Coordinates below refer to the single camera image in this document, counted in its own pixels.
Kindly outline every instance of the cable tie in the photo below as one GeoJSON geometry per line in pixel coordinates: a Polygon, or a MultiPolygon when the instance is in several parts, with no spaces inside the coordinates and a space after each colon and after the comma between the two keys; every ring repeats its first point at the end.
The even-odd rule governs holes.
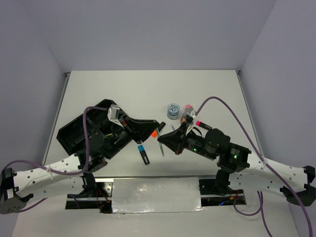
{"type": "Polygon", "coordinates": [[[46,171],[50,173],[50,179],[53,180],[54,177],[53,177],[53,173],[51,172],[50,164],[48,165],[48,168],[46,168],[46,171]]]}
{"type": "Polygon", "coordinates": [[[261,157],[263,158],[263,161],[261,161],[262,164],[263,164],[263,169],[262,169],[262,171],[264,171],[265,168],[266,168],[266,166],[267,166],[267,164],[268,164],[268,160],[267,160],[267,158],[265,158],[265,157],[263,157],[263,156],[261,156],[261,157]]]}

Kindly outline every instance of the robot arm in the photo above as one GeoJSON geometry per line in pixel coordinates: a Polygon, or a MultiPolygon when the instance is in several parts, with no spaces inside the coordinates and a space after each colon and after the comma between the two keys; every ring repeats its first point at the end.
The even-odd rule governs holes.
{"type": "Polygon", "coordinates": [[[217,160],[220,168],[216,174],[215,193],[229,194],[232,190],[253,188],[285,196],[287,201],[298,205],[292,192],[268,168],[273,167],[293,188],[304,206],[310,206],[316,199],[316,189],[311,186],[315,178],[315,168],[291,167],[265,158],[264,161],[248,148],[230,142],[230,137],[219,129],[207,126],[205,137],[196,135],[192,127],[193,118],[186,117],[181,126],[158,138],[176,155],[187,149],[210,160],[217,160]]]}
{"type": "Polygon", "coordinates": [[[68,158],[28,171],[15,172],[7,168],[1,172],[1,214],[20,212],[28,202],[61,194],[88,196],[96,189],[93,172],[107,165],[105,159],[112,159],[132,140],[137,144],[146,141],[159,126],[156,120],[130,118],[111,100],[103,100],[97,108],[103,109],[84,114],[88,121],[89,153],[86,152],[82,129],[84,116],[81,115],[58,132],[57,139],[70,155],[68,158]],[[89,163],[84,169],[87,154],[89,163]]]}

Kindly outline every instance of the white foam block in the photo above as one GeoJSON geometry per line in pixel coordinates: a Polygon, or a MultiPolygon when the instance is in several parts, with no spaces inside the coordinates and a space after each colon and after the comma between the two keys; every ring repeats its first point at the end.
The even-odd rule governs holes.
{"type": "Polygon", "coordinates": [[[113,213],[202,210],[198,178],[115,179],[113,213]]]}

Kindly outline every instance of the marker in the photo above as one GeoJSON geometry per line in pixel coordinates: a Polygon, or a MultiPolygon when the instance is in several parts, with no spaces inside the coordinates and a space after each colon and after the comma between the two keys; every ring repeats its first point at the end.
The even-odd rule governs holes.
{"type": "Polygon", "coordinates": [[[201,121],[197,121],[196,125],[201,127],[201,128],[204,128],[206,130],[212,130],[211,126],[208,126],[207,124],[205,124],[204,122],[201,122],[201,121]]]}
{"type": "Polygon", "coordinates": [[[150,162],[149,162],[148,156],[145,152],[143,145],[139,145],[138,150],[139,150],[140,155],[142,156],[142,159],[143,159],[145,165],[149,164],[150,162]]]}
{"type": "MultiPolygon", "coordinates": [[[[158,129],[156,129],[156,131],[157,131],[157,136],[158,136],[158,138],[159,138],[159,137],[160,137],[160,134],[159,134],[158,129]]],[[[164,152],[163,152],[163,147],[162,147],[162,143],[161,143],[161,142],[159,142],[159,146],[160,146],[160,151],[161,151],[162,157],[164,157],[164,152]]]]}

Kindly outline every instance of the black electronics box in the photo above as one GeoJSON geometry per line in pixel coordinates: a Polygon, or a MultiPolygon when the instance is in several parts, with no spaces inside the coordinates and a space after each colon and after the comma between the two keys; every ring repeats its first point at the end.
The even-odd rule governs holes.
{"type": "MultiPolygon", "coordinates": [[[[113,100],[105,99],[98,103],[96,107],[109,108],[111,105],[116,105],[116,103],[113,100]]],[[[102,110],[89,110],[87,112],[86,124],[88,136],[95,131],[101,131],[103,134],[111,133],[111,125],[113,123],[109,121],[107,115],[108,112],[102,110]]],[[[82,114],[59,129],[57,140],[68,155],[84,149],[82,114]]]]}

